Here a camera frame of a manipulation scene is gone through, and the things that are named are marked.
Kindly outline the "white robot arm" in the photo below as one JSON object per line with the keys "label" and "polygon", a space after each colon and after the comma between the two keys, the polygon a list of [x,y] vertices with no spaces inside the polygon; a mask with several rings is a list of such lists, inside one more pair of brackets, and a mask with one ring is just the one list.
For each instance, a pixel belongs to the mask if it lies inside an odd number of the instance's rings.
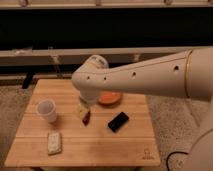
{"label": "white robot arm", "polygon": [[213,171],[213,47],[189,50],[130,65],[109,68],[99,55],[72,74],[86,102],[105,91],[191,98],[209,103],[183,171]]}

